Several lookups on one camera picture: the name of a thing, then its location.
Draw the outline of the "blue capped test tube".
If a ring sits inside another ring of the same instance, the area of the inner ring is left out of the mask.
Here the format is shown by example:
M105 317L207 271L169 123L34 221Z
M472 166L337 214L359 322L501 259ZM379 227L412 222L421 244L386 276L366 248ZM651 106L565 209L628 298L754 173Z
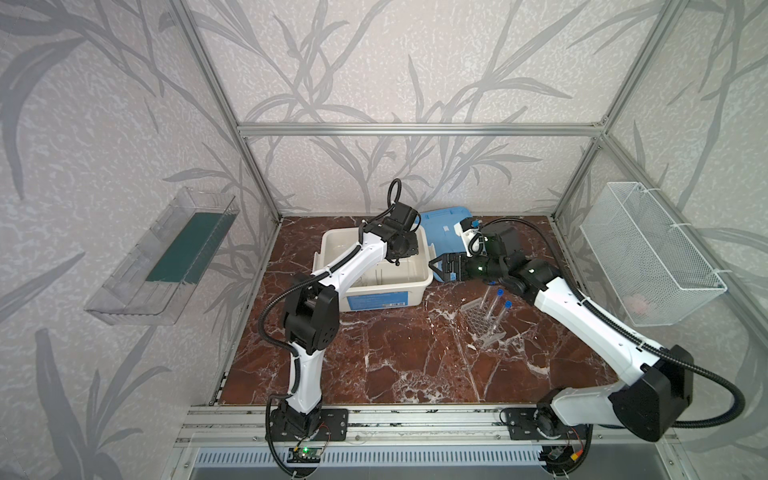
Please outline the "blue capped test tube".
M496 291L496 293L494 294L494 296L492 297L492 299L491 299L491 301L490 301L490 303L489 303L489 305L488 305L488 307L486 309L486 312L485 312L485 319L486 320L490 320L490 319L492 319L494 317L494 311L495 311L497 305L499 304L499 302L502 300L503 295L504 295L504 290L502 288L499 288Z
M510 300L506 300L502 306L501 311L495 317L494 327L499 328L501 323L509 316L513 303Z

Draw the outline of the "blue plastic lid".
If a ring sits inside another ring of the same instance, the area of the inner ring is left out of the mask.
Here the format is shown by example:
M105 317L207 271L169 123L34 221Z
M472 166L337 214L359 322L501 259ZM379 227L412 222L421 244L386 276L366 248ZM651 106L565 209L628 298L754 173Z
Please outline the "blue plastic lid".
M421 214L421 226L426 233L430 260L450 252L466 255L460 238L454 232L454 225L466 217L472 215L465 207L451 207Z

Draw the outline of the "white plastic tub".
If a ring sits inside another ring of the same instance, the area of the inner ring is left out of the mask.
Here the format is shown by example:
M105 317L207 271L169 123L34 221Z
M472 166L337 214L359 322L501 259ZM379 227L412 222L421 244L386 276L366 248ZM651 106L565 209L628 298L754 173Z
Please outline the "white plastic tub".
M434 249L427 245L425 230L415 231L417 252L402 259L398 265L382 259L377 264L364 248L353 260L333 274L340 278L344 290L339 295L340 310L354 312L413 307L421 303L426 287L433 281L429 261ZM314 254L313 271L337 263L350 253L358 240L355 228L327 231L322 237L320 251Z

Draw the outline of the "clear test tube rack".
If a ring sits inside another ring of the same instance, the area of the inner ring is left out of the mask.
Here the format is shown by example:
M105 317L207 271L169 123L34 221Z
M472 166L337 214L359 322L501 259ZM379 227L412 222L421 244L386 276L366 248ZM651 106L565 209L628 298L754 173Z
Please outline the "clear test tube rack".
M490 320L485 319L488 306L480 298L472 300L460 308L460 316L470 332L474 347L478 350L488 349L494 342L503 338L504 330L502 327L494 327L495 317L501 311L502 306L501 303L497 305L494 317Z

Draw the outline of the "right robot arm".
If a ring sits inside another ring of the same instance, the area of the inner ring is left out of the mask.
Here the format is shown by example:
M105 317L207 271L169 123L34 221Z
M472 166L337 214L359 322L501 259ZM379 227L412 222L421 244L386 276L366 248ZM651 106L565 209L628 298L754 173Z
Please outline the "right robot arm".
M553 427L602 425L623 428L655 442L670 428L704 429L736 420L746 408L743 392L731 381L695 365L680 346L671 349L626 326L582 293L560 259L526 254L514 232L489 234L468 217L458 223L465 249L437 256L430 269L444 282L494 282L565 326L616 373L611 385L564 388L539 404L539 417ZM732 401L714 417L684 420L693 400L695 377L727 390Z

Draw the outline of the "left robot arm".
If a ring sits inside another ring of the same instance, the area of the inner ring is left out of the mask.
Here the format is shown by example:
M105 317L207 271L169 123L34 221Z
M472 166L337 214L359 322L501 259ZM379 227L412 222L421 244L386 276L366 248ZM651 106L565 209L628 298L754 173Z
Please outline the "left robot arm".
M415 223L420 214L402 203L402 181L395 178L387 191L387 208L357 228L356 242L329 264L309 275L298 274L293 284L273 298L257 317L262 340L290 354L289 388L271 394L266 402L266 437L305 439L321 424L321 374L325 349L340 326L340 300L364 274L385 261L398 266L418 253Z

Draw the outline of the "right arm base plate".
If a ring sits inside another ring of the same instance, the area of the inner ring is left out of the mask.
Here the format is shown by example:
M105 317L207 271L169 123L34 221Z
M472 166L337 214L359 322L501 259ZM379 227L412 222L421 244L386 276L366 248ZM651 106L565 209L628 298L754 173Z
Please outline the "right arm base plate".
M558 436L545 435L537 423L535 407L507 407L499 412L501 423L507 428L511 440L557 440Z

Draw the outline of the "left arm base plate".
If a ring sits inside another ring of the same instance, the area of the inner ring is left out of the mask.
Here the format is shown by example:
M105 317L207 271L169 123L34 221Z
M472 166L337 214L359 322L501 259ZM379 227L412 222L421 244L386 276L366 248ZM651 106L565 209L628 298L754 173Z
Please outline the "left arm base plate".
M344 441L349 424L348 409L322 408L308 416L293 410L275 410L268 422L269 438L278 442L299 440Z

